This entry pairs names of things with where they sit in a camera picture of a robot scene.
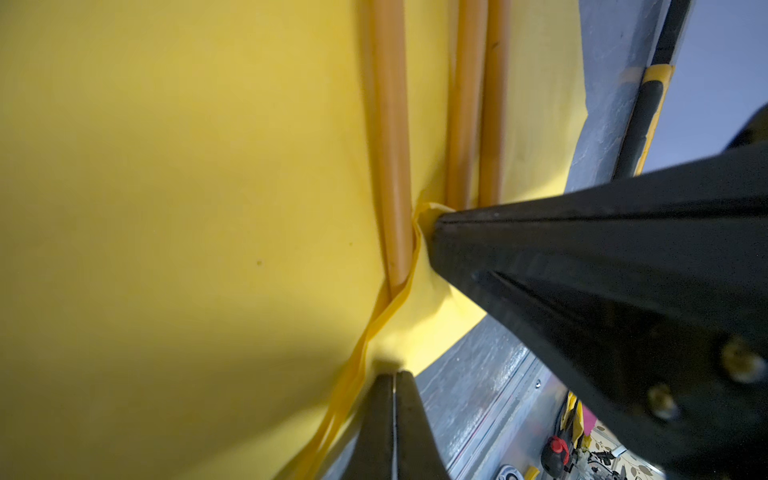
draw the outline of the pink object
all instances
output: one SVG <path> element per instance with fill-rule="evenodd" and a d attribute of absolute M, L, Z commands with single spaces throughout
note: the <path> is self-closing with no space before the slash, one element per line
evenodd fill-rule
<path fill-rule="evenodd" d="M 592 433 L 592 429 L 594 428 L 594 424 L 598 422 L 598 418 L 594 416 L 594 413 L 584 406 L 583 403 L 581 404 L 581 410 L 584 413 L 584 436 L 587 436 Z"/>

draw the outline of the screw head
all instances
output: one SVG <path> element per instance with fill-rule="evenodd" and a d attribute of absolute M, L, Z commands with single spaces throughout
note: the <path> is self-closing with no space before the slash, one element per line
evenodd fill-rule
<path fill-rule="evenodd" d="M 720 351 L 720 363 L 738 383 L 755 383 L 766 376 L 766 361 L 740 337 L 733 337 Z"/>
<path fill-rule="evenodd" d="M 648 389 L 648 407 L 662 420 L 673 420 L 680 415 L 680 407 L 666 383 L 658 383 Z"/>

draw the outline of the yellow tape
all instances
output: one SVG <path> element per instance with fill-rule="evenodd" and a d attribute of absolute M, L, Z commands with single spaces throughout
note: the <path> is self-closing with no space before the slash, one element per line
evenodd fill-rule
<path fill-rule="evenodd" d="M 674 73 L 674 66 L 673 65 L 666 65 L 666 64 L 660 64 L 660 65 L 651 65 L 648 67 L 645 71 L 645 75 L 643 76 L 643 83 L 647 81 L 660 81 L 662 84 L 664 84 L 664 92 L 661 94 L 661 100 L 659 101 L 659 106 L 656 109 L 656 112 L 654 113 L 654 117 L 650 121 L 650 126 L 648 127 L 648 133 L 645 138 L 645 147 L 643 147 L 643 154 L 640 156 L 640 160 L 637 161 L 637 167 L 634 170 L 634 176 L 643 173 L 643 166 L 645 165 L 645 157 L 648 156 L 648 151 L 650 150 L 650 143 L 654 140 L 654 132 L 656 131 L 656 126 L 659 124 L 659 115 L 661 113 L 661 106 L 664 105 L 664 99 L 667 96 L 667 90 L 670 86 L 670 81 L 672 80 L 672 74 Z"/>
<path fill-rule="evenodd" d="M 530 467 L 528 467 L 528 470 L 525 471 L 525 475 L 523 475 L 523 479 L 524 480 L 533 480 L 534 478 L 536 478 L 536 475 L 538 475 L 538 473 L 539 473 L 539 469 L 538 468 L 536 468 L 534 466 L 530 466 Z"/>
<path fill-rule="evenodd" d="M 584 409 L 581 404 L 578 403 L 578 398 L 573 392 L 568 392 L 568 402 L 565 406 L 563 416 L 560 418 L 560 430 L 565 429 L 565 425 L 568 423 L 568 419 L 571 417 L 571 411 L 575 411 L 572 415 L 576 415 L 573 422 L 573 435 L 571 440 L 575 444 L 578 438 L 584 433 Z"/>

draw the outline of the yellow and black pole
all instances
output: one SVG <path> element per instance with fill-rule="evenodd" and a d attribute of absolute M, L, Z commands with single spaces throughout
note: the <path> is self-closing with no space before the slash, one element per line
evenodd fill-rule
<path fill-rule="evenodd" d="M 672 0 L 656 43 L 650 67 L 646 68 L 627 133 L 621 144 L 612 180 L 639 175 L 659 123 L 661 106 L 674 73 L 674 59 L 691 4 L 694 0 Z"/>

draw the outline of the yellow tarp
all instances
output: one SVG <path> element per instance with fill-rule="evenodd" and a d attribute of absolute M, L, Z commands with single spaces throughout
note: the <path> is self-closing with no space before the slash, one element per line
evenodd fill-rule
<path fill-rule="evenodd" d="M 562 192 L 586 110 L 578 3 L 512 10 L 520 200 Z M 269 478 L 312 438 L 387 301 L 364 17 L 350 0 L 0 8 L 4 478 Z M 406 0 L 415 205 L 442 201 L 452 22 L 454 4 Z M 423 249 L 410 293 L 362 365 L 418 373 L 482 316 Z"/>
<path fill-rule="evenodd" d="M 582 407 L 581 402 L 577 403 L 577 401 L 577 396 L 573 392 L 568 392 L 565 410 L 563 411 L 563 416 L 560 418 L 560 430 L 565 430 L 568 420 L 573 415 L 576 415 L 573 418 L 573 432 L 571 434 L 571 442 L 573 442 L 574 445 L 576 445 L 576 441 L 584 433 L 584 408 Z M 564 432 L 562 437 L 565 437 L 567 434 L 567 432 Z"/>

